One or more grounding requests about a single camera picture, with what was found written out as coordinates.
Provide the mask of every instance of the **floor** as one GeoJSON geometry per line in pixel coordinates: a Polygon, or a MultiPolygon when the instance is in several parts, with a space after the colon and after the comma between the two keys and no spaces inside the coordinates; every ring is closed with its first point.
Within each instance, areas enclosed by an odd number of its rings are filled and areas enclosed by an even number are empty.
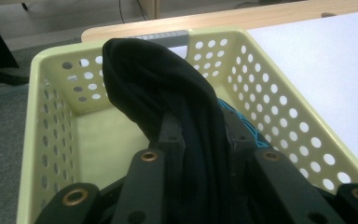
{"type": "MultiPolygon", "coordinates": [[[[0,6],[0,34],[10,50],[74,38],[91,28],[120,24],[119,0],[34,0],[0,6]]],[[[161,18],[241,7],[238,0],[161,0],[161,18]]],[[[136,0],[121,0],[124,22],[144,20],[136,0]]],[[[0,224],[15,223],[28,86],[0,84],[0,224]]]]}
{"type": "MultiPolygon", "coordinates": [[[[241,0],[161,0],[161,18],[238,7],[241,0]]],[[[80,37],[91,28],[144,20],[136,0],[34,0],[0,6],[0,34],[12,50],[80,37]]]]}

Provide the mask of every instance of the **basket hole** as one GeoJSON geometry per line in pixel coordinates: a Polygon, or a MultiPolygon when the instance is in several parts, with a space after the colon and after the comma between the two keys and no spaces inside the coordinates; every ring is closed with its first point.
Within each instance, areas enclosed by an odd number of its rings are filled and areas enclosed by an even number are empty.
{"type": "Polygon", "coordinates": [[[303,155],[303,156],[308,156],[310,152],[308,151],[308,149],[307,149],[306,147],[301,146],[301,147],[300,147],[300,153],[301,153],[301,155],[303,155]]]}
{"type": "Polygon", "coordinates": [[[311,163],[310,163],[310,168],[314,171],[314,172],[316,172],[316,173],[319,173],[319,172],[321,172],[321,165],[319,165],[319,163],[318,162],[316,162],[316,161],[312,161],[311,163]]]}
{"type": "Polygon", "coordinates": [[[287,127],[287,119],[281,119],[280,124],[283,128],[286,128],[287,127]]]}
{"type": "Polygon", "coordinates": [[[95,84],[95,83],[89,84],[89,90],[95,91],[95,90],[97,90],[97,88],[98,88],[97,84],[95,84]]]}
{"type": "Polygon", "coordinates": [[[48,91],[47,91],[47,90],[45,90],[45,98],[46,98],[46,100],[48,100],[48,99],[50,98],[50,96],[49,96],[49,94],[48,94],[48,91]]]}
{"type": "Polygon", "coordinates": [[[196,55],[194,56],[194,60],[199,61],[200,59],[201,59],[201,55],[200,55],[200,54],[196,54],[196,55]]]}
{"type": "Polygon", "coordinates": [[[256,115],[255,113],[252,113],[252,114],[251,114],[251,118],[252,118],[252,120],[256,120],[256,119],[257,119],[257,115],[256,115]]]}
{"type": "Polygon", "coordinates": [[[255,81],[255,76],[251,74],[251,75],[249,76],[249,81],[250,81],[250,82],[254,82],[254,81],[255,81]]]}
{"type": "Polygon", "coordinates": [[[249,91],[249,86],[248,86],[248,84],[244,84],[244,85],[243,85],[243,90],[246,91],[246,92],[249,91]]]}
{"type": "Polygon", "coordinates": [[[286,140],[281,140],[281,147],[283,147],[283,148],[288,148],[289,147],[289,145],[287,144],[287,141],[286,140]]]}
{"type": "Polygon", "coordinates": [[[80,64],[80,66],[82,66],[82,67],[87,67],[87,66],[90,65],[90,61],[87,60],[87,59],[80,59],[79,64],[80,64]]]}
{"type": "Polygon", "coordinates": [[[263,106],[261,104],[258,104],[256,108],[259,113],[263,112],[263,106]]]}
{"type": "Polygon", "coordinates": [[[196,49],[201,49],[203,47],[203,43],[202,42],[197,42],[196,44],[196,49]]]}
{"type": "Polygon", "coordinates": [[[43,110],[45,111],[46,114],[48,114],[48,105],[44,104],[43,105],[43,110]]]}
{"type": "Polygon", "coordinates": [[[62,176],[64,180],[68,180],[68,174],[66,173],[65,170],[62,171],[62,176]]]}
{"type": "Polygon", "coordinates": [[[237,76],[237,80],[238,80],[238,82],[241,83],[241,82],[242,82],[242,76],[241,76],[241,75],[238,75],[238,76],[237,76]]]}
{"type": "Polygon", "coordinates": [[[269,81],[269,74],[265,73],[263,74],[263,81],[268,82],[269,81]]]}
{"type": "Polygon", "coordinates": [[[78,98],[78,101],[84,103],[84,102],[87,101],[87,97],[85,97],[85,96],[80,96],[80,97],[78,98]]]}
{"type": "Polygon", "coordinates": [[[213,53],[212,52],[208,52],[207,54],[206,54],[206,58],[207,59],[211,59],[213,57],[213,53]]]}
{"type": "Polygon", "coordinates": [[[94,75],[91,72],[87,72],[84,74],[84,78],[85,79],[92,79],[94,78],[94,75]]]}
{"type": "Polygon", "coordinates": [[[298,157],[296,154],[292,153],[289,155],[290,161],[293,163],[297,163],[298,162],[298,157]]]}
{"type": "Polygon", "coordinates": [[[255,90],[256,90],[257,92],[261,92],[261,91],[263,90],[263,88],[261,87],[260,84],[257,84],[257,85],[255,85],[255,90]]]}
{"type": "Polygon", "coordinates": [[[58,156],[59,155],[59,150],[58,150],[58,148],[57,148],[57,146],[55,146],[54,145],[54,147],[53,147],[53,152],[54,152],[54,154],[56,155],[56,156],[58,156]]]}
{"type": "Polygon", "coordinates": [[[300,130],[303,133],[307,133],[310,130],[310,126],[306,122],[301,122],[300,123],[300,130]]]}
{"type": "Polygon", "coordinates": [[[58,138],[58,132],[57,132],[56,129],[54,129],[53,134],[54,134],[54,137],[57,139],[58,138]]]}
{"type": "Polygon", "coordinates": [[[216,41],[211,40],[211,41],[209,41],[209,43],[208,43],[208,47],[209,47],[209,48],[213,48],[215,44],[216,44],[216,41]]]}
{"type": "Polygon", "coordinates": [[[264,95],[263,99],[264,99],[264,103],[266,103],[266,104],[269,103],[269,96],[268,95],[264,95]]]}
{"type": "Polygon", "coordinates": [[[264,125],[262,123],[258,123],[257,128],[258,128],[258,130],[263,131],[264,125]]]}
{"type": "Polygon", "coordinates": [[[279,101],[281,102],[281,105],[286,105],[287,104],[287,98],[286,96],[281,96],[279,101]]]}
{"type": "Polygon", "coordinates": [[[306,177],[306,178],[308,178],[308,176],[310,176],[310,175],[308,174],[308,171],[307,171],[306,169],[304,169],[304,168],[301,168],[299,171],[300,171],[300,173],[301,173],[304,177],[306,177]]]}
{"type": "Polygon", "coordinates": [[[325,188],[330,189],[330,190],[334,189],[334,183],[331,180],[324,179],[323,183],[324,183],[325,188]]]}
{"type": "Polygon", "coordinates": [[[220,46],[225,46],[228,43],[227,39],[222,39],[222,41],[220,41],[220,46]]]}
{"type": "Polygon", "coordinates": [[[260,65],[260,63],[257,63],[257,64],[255,65],[255,71],[256,71],[256,72],[260,72],[260,70],[261,70],[261,65],[260,65]]]}
{"type": "Polygon", "coordinates": [[[63,162],[67,162],[67,159],[66,159],[66,154],[65,153],[62,153],[62,160],[63,160],[63,162]]]}
{"type": "Polygon", "coordinates": [[[270,118],[268,115],[266,115],[266,116],[264,116],[264,121],[265,121],[266,123],[270,123],[270,122],[271,122],[271,118],[270,118]]]}
{"type": "Polygon", "coordinates": [[[225,52],[223,50],[220,50],[219,52],[217,52],[217,57],[222,57],[223,55],[225,55],[225,52]]]}
{"type": "Polygon", "coordinates": [[[266,134],[264,137],[266,138],[266,140],[268,142],[271,142],[272,139],[271,139],[271,136],[269,134],[266,134]]]}
{"type": "Polygon", "coordinates": [[[48,137],[47,136],[43,136],[42,142],[43,142],[43,146],[48,147],[48,137]]]}
{"type": "Polygon", "coordinates": [[[279,134],[279,129],[277,127],[272,127],[272,133],[274,135],[278,135],[279,134]]]}
{"type": "Polygon", "coordinates": [[[42,164],[43,166],[45,166],[46,168],[48,167],[48,156],[43,154],[42,156],[42,164]]]}
{"type": "Polygon", "coordinates": [[[59,173],[60,169],[59,169],[57,163],[54,163],[54,165],[53,165],[53,170],[54,170],[54,173],[55,173],[56,175],[59,173]]]}
{"type": "Polygon", "coordinates": [[[312,143],[312,145],[313,145],[314,147],[319,148],[319,147],[322,146],[322,142],[321,142],[321,140],[320,140],[318,137],[312,137],[312,138],[310,139],[310,142],[312,143]]]}
{"type": "Polygon", "coordinates": [[[279,113],[278,107],[276,105],[273,105],[271,108],[271,112],[273,115],[278,115],[278,113],[279,113]]]}
{"type": "Polygon", "coordinates": [[[341,183],[343,183],[343,184],[351,183],[351,177],[348,174],[346,174],[344,172],[339,172],[337,174],[337,176],[338,176],[339,181],[341,181],[341,183]]]}
{"type": "Polygon", "coordinates": [[[290,136],[290,139],[292,139],[292,141],[294,141],[294,142],[297,141],[297,139],[298,139],[297,133],[295,133],[295,132],[290,132],[289,136],[290,136]]]}
{"type": "Polygon", "coordinates": [[[48,189],[48,178],[45,175],[42,176],[41,184],[43,189],[48,189]]]}
{"type": "Polygon", "coordinates": [[[278,92],[278,86],[275,85],[275,84],[272,84],[271,85],[271,91],[272,91],[272,93],[277,93],[278,92]]]}
{"type": "Polygon", "coordinates": [[[62,68],[63,68],[63,69],[66,69],[66,70],[69,70],[69,69],[71,69],[72,67],[73,67],[72,64],[71,64],[71,63],[68,63],[68,62],[65,62],[65,63],[62,64],[62,68]]]}
{"type": "Polygon", "coordinates": [[[93,100],[99,100],[101,98],[101,94],[95,93],[95,94],[92,94],[91,97],[93,100]]]}
{"type": "Polygon", "coordinates": [[[294,109],[294,108],[291,108],[291,109],[289,110],[289,115],[290,115],[290,117],[292,117],[292,119],[297,118],[297,116],[298,116],[297,110],[294,109]]]}
{"type": "Polygon", "coordinates": [[[248,66],[244,65],[244,66],[242,67],[242,72],[243,72],[243,73],[247,73],[247,72],[248,72],[248,66]]]}
{"type": "Polygon", "coordinates": [[[74,87],[74,92],[82,92],[83,91],[83,88],[81,87],[74,87]]]}
{"type": "Polygon", "coordinates": [[[241,52],[242,52],[242,54],[246,53],[246,46],[243,45],[243,46],[241,47],[241,52]]]}
{"type": "Polygon", "coordinates": [[[253,61],[253,59],[254,59],[253,54],[249,54],[248,55],[248,62],[251,63],[253,61]]]}
{"type": "Polygon", "coordinates": [[[251,99],[252,102],[255,101],[255,95],[253,93],[250,95],[250,99],[251,99]]]}
{"type": "Polygon", "coordinates": [[[103,63],[103,56],[97,56],[96,58],[95,58],[95,62],[96,63],[98,63],[98,64],[102,64],[103,63]]]}
{"type": "Polygon", "coordinates": [[[334,165],[336,163],[336,159],[330,154],[324,154],[324,161],[328,165],[334,165]]]}
{"type": "Polygon", "coordinates": [[[211,67],[211,64],[210,63],[206,63],[205,65],[204,65],[204,69],[208,69],[208,68],[210,68],[211,67]]]}
{"type": "Polygon", "coordinates": [[[48,130],[48,121],[43,119],[43,124],[45,125],[45,129],[48,130]]]}

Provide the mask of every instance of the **gray carpet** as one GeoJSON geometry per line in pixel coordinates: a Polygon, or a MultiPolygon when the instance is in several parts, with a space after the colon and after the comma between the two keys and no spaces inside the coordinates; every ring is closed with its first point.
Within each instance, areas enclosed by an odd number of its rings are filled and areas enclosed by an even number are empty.
{"type": "MultiPolygon", "coordinates": [[[[38,52],[79,41],[80,39],[77,38],[16,50],[13,55],[21,68],[1,71],[17,76],[28,76],[31,60],[38,52]]],[[[28,85],[10,87],[0,84],[0,224],[16,222],[27,97],[28,85]]]]}

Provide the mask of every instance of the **table surface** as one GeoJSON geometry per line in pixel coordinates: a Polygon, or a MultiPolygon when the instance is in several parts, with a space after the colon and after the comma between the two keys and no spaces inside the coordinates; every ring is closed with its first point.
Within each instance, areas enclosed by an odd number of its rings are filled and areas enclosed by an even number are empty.
{"type": "Polygon", "coordinates": [[[279,5],[249,7],[168,18],[155,21],[139,21],[86,30],[82,41],[109,39],[132,35],[149,35],[202,27],[233,26],[245,30],[306,21],[322,17],[322,13],[342,15],[358,12],[358,0],[308,0],[279,5]]]}

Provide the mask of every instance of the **pale yellow basket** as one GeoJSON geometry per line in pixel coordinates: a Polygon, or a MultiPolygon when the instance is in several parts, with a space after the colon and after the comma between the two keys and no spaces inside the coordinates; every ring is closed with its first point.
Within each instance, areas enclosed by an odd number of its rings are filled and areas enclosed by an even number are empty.
{"type": "MultiPolygon", "coordinates": [[[[60,189],[104,188],[147,147],[138,126],[107,99],[103,42],[39,53],[33,60],[17,223],[34,223],[60,189]]],[[[186,59],[309,182],[330,192],[358,183],[358,160],[246,33],[190,30],[186,59]]]]}

